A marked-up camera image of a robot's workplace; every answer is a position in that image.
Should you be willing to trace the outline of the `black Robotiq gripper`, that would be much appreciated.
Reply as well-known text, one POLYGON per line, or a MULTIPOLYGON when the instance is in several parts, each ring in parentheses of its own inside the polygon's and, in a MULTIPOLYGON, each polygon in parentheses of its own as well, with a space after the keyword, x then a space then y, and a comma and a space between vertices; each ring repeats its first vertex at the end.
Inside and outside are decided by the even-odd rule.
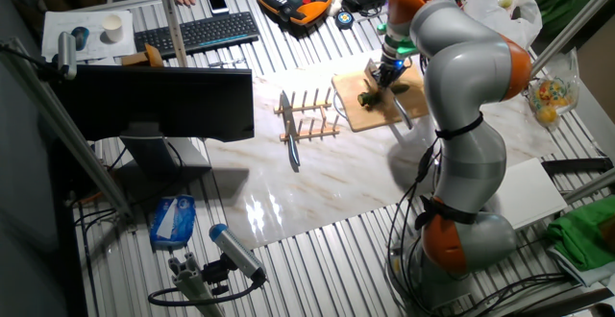
POLYGON ((379 88, 391 87, 406 71, 403 60, 393 60, 388 57, 381 58, 379 75, 377 78, 379 88))

